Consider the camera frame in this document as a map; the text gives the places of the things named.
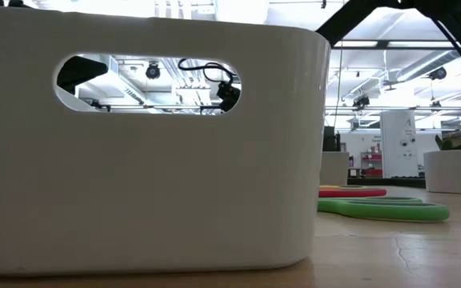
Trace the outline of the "green handled scissors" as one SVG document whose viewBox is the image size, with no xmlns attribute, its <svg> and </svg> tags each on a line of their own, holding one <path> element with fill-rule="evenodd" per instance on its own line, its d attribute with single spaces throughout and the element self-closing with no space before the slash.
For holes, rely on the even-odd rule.
<svg viewBox="0 0 461 288">
<path fill-rule="evenodd" d="M 450 216 L 445 205 L 406 197 L 320 198 L 317 210 L 350 218 L 401 222 L 443 222 Z"/>
</svg>

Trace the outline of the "grey plastic bin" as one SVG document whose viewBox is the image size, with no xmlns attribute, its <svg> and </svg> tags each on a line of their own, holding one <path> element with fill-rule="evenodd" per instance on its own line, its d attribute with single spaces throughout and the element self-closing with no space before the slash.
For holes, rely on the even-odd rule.
<svg viewBox="0 0 461 288">
<path fill-rule="evenodd" d="M 345 186 L 347 184 L 349 153 L 323 151 L 319 184 L 321 186 Z"/>
</svg>

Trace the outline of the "red shelf unit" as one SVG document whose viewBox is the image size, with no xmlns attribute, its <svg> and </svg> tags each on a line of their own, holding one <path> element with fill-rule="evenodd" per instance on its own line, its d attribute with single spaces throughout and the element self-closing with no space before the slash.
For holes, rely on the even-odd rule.
<svg viewBox="0 0 461 288">
<path fill-rule="evenodd" d="M 381 178 L 383 176 L 382 154 L 362 152 L 360 154 L 361 175 L 364 178 Z"/>
</svg>

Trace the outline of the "black aluminium table frame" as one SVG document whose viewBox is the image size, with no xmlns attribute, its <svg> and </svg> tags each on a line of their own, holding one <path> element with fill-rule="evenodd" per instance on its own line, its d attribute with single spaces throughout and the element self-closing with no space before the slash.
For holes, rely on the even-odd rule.
<svg viewBox="0 0 461 288">
<path fill-rule="evenodd" d="M 348 178 L 348 185 L 356 186 L 403 186 L 411 188 L 426 188 L 424 178 Z"/>
</svg>

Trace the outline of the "black ceiling device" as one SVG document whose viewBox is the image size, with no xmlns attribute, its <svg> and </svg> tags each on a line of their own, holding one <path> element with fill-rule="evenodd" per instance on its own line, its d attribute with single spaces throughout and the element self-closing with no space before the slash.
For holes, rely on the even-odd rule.
<svg viewBox="0 0 461 288">
<path fill-rule="evenodd" d="M 369 97 L 367 95 L 362 95 L 354 99 L 352 106 L 360 110 L 369 105 L 370 105 Z"/>
</svg>

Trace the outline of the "black monitor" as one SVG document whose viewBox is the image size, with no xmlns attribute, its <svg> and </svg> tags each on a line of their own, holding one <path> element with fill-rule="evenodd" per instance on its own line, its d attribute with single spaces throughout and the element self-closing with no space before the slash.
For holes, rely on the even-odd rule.
<svg viewBox="0 0 461 288">
<path fill-rule="evenodd" d="M 323 130 L 323 152 L 340 152 L 340 133 L 335 131 L 333 126 L 324 126 Z"/>
</svg>

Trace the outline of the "red handled scissors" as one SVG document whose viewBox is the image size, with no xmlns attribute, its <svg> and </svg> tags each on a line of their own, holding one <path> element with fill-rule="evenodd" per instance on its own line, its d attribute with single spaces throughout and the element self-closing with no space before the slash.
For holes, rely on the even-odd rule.
<svg viewBox="0 0 461 288">
<path fill-rule="evenodd" d="M 385 196 L 383 188 L 369 187 L 367 190 L 319 190 L 320 198 L 364 198 Z"/>
</svg>

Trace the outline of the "white pot with green plant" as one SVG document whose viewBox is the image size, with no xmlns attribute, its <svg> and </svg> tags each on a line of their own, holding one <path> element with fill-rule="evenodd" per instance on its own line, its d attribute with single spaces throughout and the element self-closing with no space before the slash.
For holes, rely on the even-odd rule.
<svg viewBox="0 0 461 288">
<path fill-rule="evenodd" d="M 461 145 L 435 136 L 436 151 L 423 155 L 427 192 L 461 194 Z"/>
</svg>

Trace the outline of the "white column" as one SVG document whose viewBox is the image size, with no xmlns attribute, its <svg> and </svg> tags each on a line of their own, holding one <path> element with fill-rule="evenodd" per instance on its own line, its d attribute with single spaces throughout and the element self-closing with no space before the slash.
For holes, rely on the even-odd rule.
<svg viewBox="0 0 461 288">
<path fill-rule="evenodd" d="M 417 177 L 419 171 L 414 111 L 382 112 L 380 130 L 383 177 Z"/>
</svg>

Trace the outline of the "white plastic bin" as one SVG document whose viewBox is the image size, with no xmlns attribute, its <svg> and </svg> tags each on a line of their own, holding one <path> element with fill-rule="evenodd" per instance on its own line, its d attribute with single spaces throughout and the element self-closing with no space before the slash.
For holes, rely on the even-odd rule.
<svg viewBox="0 0 461 288">
<path fill-rule="evenodd" d="M 217 116 L 66 103 L 76 54 L 233 66 Z M 0 274 L 289 266 L 313 247 L 330 47 L 320 34 L 0 7 Z"/>
</svg>

